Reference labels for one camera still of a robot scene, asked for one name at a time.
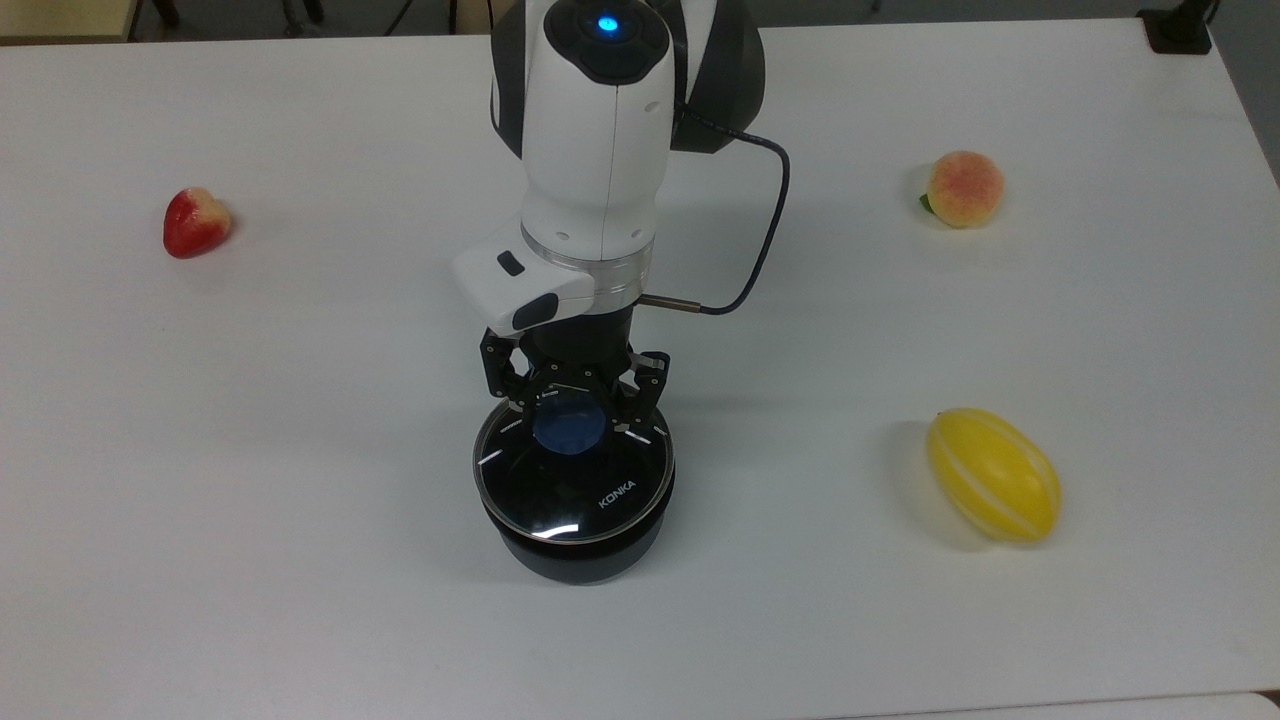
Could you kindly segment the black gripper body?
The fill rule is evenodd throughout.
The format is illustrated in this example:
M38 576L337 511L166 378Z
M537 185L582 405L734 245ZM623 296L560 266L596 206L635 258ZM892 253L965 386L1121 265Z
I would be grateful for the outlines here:
M582 314L559 322L536 325L527 337L547 355L541 370L545 387L570 387L611 393L611 355L622 350L634 351L630 332L634 307L614 313Z

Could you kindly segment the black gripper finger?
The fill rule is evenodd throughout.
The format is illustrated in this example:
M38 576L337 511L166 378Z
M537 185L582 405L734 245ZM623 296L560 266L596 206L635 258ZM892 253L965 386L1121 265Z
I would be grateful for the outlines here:
M480 354L489 393L504 400L517 413L535 410L538 396L545 387L541 370L547 365L547 355L527 333L504 337L486 328Z
M611 427L627 430L645 427L657 414L666 388L669 355L622 350L611 355Z

